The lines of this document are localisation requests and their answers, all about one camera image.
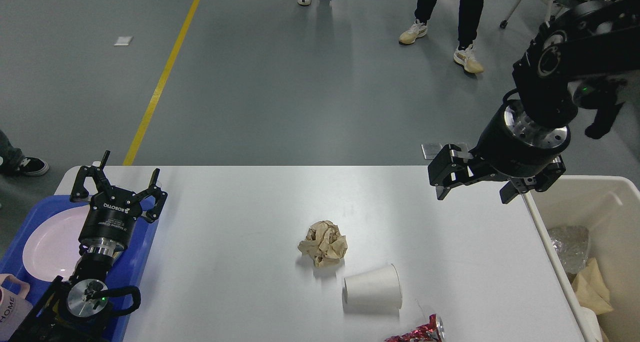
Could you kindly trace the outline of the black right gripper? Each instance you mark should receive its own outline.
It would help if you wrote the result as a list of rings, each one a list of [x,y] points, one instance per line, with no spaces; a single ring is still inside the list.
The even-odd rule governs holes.
[[[530,190],[547,191],[566,172],[560,154],[570,141],[569,127],[543,127],[526,114],[522,102],[509,101],[499,107],[470,152],[444,144],[430,154],[429,184],[442,201],[461,185],[508,181],[500,190],[502,203],[508,204]]]

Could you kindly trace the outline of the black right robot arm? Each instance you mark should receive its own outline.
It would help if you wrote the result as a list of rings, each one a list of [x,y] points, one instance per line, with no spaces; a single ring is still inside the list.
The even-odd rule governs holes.
[[[596,116],[585,134],[611,131],[624,101],[619,92],[639,73],[639,0],[590,0],[541,25],[513,65],[514,89],[465,150],[444,144],[427,170],[438,200],[462,185],[504,182],[502,203],[545,192],[566,172],[569,125],[580,108]]]

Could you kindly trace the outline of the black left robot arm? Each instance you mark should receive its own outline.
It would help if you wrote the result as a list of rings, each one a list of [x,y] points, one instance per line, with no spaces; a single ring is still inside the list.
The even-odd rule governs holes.
[[[135,283],[111,286],[108,278],[127,255],[137,223],[156,222],[169,195],[158,185],[159,168],[140,192],[113,185],[105,174],[109,156],[105,151],[97,166],[80,166],[71,188],[70,202],[88,206],[71,276],[53,279],[9,341],[104,341],[112,320],[140,307]]]

